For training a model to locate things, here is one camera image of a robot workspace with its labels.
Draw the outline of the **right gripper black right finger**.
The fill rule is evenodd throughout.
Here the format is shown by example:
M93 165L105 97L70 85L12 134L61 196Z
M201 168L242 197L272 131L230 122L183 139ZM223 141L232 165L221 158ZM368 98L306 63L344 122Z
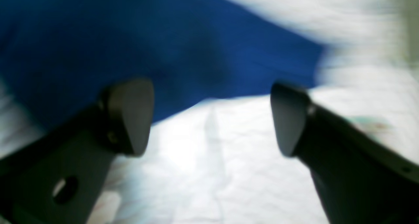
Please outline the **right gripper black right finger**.
M304 90L275 83L279 150L308 167L331 224L417 224L418 165L370 139Z

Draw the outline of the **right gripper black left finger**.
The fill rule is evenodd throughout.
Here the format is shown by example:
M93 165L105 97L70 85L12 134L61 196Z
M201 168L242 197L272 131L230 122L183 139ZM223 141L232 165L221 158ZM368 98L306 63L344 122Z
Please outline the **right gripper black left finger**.
M41 139L1 159L1 217L12 224L85 224L117 155L147 145L154 87L136 78Z

